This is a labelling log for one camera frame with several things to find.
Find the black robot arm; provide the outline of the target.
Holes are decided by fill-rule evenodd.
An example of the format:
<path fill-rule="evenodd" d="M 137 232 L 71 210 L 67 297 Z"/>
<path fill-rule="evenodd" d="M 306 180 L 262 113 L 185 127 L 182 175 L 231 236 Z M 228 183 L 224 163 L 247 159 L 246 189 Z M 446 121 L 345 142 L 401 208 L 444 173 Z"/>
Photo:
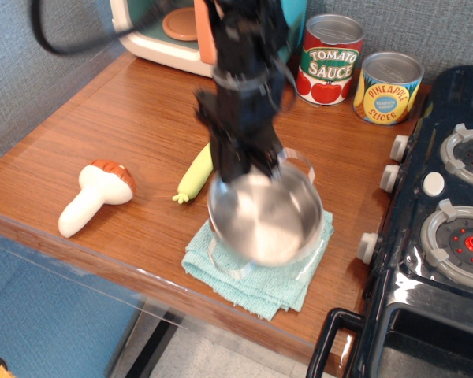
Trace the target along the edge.
<path fill-rule="evenodd" d="M 292 75 L 279 57 L 289 27 L 279 1 L 208 1 L 217 51 L 216 91 L 198 91 L 214 171 L 230 183 L 256 168 L 278 176 L 283 150 L 273 126 Z"/>

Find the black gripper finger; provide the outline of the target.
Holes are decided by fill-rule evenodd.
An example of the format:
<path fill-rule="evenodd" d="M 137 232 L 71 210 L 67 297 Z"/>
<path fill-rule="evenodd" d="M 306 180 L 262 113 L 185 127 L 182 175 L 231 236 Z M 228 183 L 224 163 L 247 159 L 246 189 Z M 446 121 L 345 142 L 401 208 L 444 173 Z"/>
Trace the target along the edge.
<path fill-rule="evenodd" d="M 248 172 L 260 172 L 270 180 L 281 178 L 280 159 L 282 145 L 273 145 L 270 148 L 250 146 L 248 148 Z"/>
<path fill-rule="evenodd" d="M 210 152 L 214 170 L 224 183 L 249 173 L 251 163 L 237 139 L 212 135 Z"/>

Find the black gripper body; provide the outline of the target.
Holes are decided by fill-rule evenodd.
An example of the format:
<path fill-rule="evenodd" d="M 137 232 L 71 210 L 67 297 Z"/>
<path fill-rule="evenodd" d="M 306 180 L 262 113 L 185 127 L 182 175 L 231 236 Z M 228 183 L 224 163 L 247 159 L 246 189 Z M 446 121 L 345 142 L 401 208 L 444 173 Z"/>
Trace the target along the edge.
<path fill-rule="evenodd" d="M 275 158 L 282 143 L 273 122 L 290 73 L 266 70 L 256 76 L 214 70 L 216 91 L 197 91 L 196 116 L 210 133 L 213 158 Z"/>

